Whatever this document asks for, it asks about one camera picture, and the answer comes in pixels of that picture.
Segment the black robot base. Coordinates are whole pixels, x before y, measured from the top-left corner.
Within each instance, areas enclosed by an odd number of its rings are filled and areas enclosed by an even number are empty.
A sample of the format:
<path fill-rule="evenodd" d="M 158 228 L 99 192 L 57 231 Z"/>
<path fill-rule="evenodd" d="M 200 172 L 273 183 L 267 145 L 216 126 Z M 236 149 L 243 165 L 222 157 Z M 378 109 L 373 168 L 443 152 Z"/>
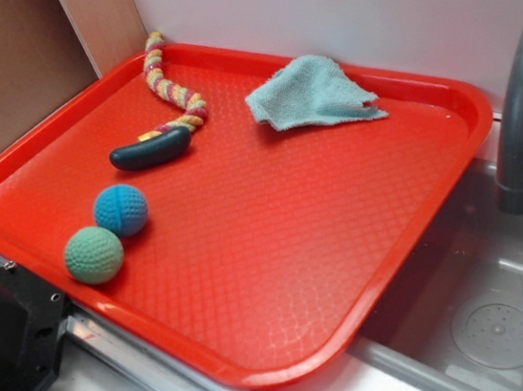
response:
<path fill-rule="evenodd" d="M 0 391 L 46 391 L 57 379 L 66 294 L 22 266 L 0 268 Z"/>

